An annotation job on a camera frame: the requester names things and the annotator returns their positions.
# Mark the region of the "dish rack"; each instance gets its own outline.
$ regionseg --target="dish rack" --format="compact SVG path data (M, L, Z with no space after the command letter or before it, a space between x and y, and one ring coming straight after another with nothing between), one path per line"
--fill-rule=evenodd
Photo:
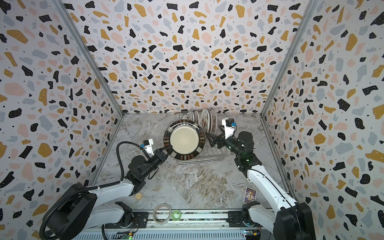
M184 114L187 114L188 112L177 112L175 113L175 121L178 121L181 119L181 117ZM195 158L187 161L178 160L175 159L180 165L191 165L191 164L201 164L201 163L207 163L207 162L215 162L220 161L224 157L228 156L228 150L225 147L222 147L221 149L218 149L217 147L211 147L209 144L209 141L207 138L205 138L205 144L203 150L200 152L199 155L197 155Z

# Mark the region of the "black cable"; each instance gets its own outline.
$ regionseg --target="black cable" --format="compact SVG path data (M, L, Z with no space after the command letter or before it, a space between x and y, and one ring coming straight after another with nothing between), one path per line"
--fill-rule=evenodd
M107 235L105 235L104 224L101 225L101 234L103 235L103 239L104 239L104 240L108 240Z

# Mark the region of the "terrazzo wallpaper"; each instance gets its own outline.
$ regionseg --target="terrazzo wallpaper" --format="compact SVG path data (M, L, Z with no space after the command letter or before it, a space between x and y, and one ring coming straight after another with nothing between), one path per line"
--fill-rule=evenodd
M90 180L118 115L51 2L0 7L0 239L39 239L45 212Z
M383 11L319 1L265 116L319 239L384 239Z
M124 112L261 111L308 0L65 0Z

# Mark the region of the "plate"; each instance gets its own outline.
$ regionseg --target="plate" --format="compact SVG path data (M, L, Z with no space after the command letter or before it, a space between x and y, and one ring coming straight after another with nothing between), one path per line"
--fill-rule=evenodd
M205 132L210 132L211 130L211 119L210 112L208 109L203 109L200 115L200 126Z
M199 121L199 112L197 110L194 110L193 114L195 115L194 122L200 123L200 121Z
M210 113L211 113L211 122L212 122L212 128L211 128L211 131L210 133L212 134L215 134L216 132L216 126L217 126L217 115L216 115L216 111L211 108L209 109Z
M204 147L203 129L189 119L178 120L167 128L164 133L164 147L172 145L168 151L171 157L189 160L196 157Z
M192 120L192 121L196 122L195 115L193 114L192 111L189 111L187 113L187 117L188 117L189 120Z

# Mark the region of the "green tape roll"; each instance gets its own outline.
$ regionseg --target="green tape roll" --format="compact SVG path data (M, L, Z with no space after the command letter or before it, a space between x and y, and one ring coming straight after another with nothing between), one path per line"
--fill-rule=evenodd
M180 212L180 210L174 210L174 211L172 212L172 220L173 220L173 221L179 221L180 218L181 218L181 212Z

